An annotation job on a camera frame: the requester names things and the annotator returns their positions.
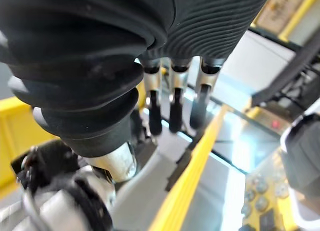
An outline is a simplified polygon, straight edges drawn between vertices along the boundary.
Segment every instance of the yellow beam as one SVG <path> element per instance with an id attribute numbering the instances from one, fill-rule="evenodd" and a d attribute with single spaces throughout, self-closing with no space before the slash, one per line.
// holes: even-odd
<path id="1" fill-rule="evenodd" d="M 167 195 L 149 227 L 149 231 L 179 231 L 181 229 L 199 179 L 228 110 L 228 106 L 222 105 L 219 114 L 214 117 L 206 128 L 203 137 L 192 151 L 189 165 Z"/>
<path id="2" fill-rule="evenodd" d="M 284 42 L 288 42 L 288 37 L 290 33 L 294 30 L 294 28 L 298 25 L 300 20 L 309 10 L 309 8 L 314 4 L 316 0 L 303 0 L 300 7 L 294 13 L 288 24 L 285 26 L 283 31 L 278 35 L 278 38 Z"/>

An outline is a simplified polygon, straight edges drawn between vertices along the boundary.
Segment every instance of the chrome cylinder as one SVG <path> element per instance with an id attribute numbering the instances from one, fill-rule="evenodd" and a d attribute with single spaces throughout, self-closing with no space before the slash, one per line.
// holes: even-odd
<path id="1" fill-rule="evenodd" d="M 116 183 L 131 179 L 137 170 L 136 158 L 131 154 L 127 142 L 104 156 L 84 159 L 91 166 L 109 171 Z"/>

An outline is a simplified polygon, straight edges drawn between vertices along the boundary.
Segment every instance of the silver metal fitting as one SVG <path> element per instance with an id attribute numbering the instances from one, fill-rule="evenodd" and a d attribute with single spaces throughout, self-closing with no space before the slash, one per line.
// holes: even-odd
<path id="1" fill-rule="evenodd" d="M 161 92 L 162 87 L 162 74 L 159 68 L 158 72 L 156 73 L 144 73 L 143 77 L 144 88 L 146 92 L 151 90 L 155 90 Z"/>
<path id="2" fill-rule="evenodd" d="M 175 88 L 184 90 L 187 87 L 190 62 L 191 59 L 171 60 L 171 65 L 169 67 L 169 85 L 171 93 L 174 92 Z"/>
<path id="3" fill-rule="evenodd" d="M 198 76 L 196 78 L 196 84 L 195 84 L 195 92 L 198 93 L 201 90 L 202 85 L 208 85 L 211 86 L 210 93 L 214 90 L 214 87 L 216 85 L 218 76 L 220 71 L 216 73 L 207 73 L 204 71 L 204 67 L 211 67 L 211 68 L 217 68 L 218 70 L 221 69 L 222 64 L 206 64 L 204 60 L 202 59 L 200 62 L 199 72 Z"/>
<path id="4" fill-rule="evenodd" d="M 136 158 L 131 154 L 127 142 L 104 156 L 84 159 L 91 166 L 109 171 L 116 183 L 131 179 L 137 170 Z"/>

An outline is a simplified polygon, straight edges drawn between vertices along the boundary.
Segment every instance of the yellow railing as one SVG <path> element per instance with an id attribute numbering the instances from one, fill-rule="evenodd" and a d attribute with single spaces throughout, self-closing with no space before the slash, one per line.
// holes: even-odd
<path id="1" fill-rule="evenodd" d="M 228 110 L 228 106 L 222 105 L 219 114 L 214 117 L 206 128 L 203 137 L 192 151 L 189 165 L 167 195 L 149 231 L 179 231 L 181 229 L 199 179 Z"/>

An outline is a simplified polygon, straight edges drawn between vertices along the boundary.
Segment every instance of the ribbed rubber cover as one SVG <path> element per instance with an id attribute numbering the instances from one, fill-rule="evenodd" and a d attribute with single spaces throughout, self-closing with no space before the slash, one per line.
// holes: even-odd
<path id="1" fill-rule="evenodd" d="M 266 0 L 184 0 L 166 44 L 140 57 L 227 58 Z"/>

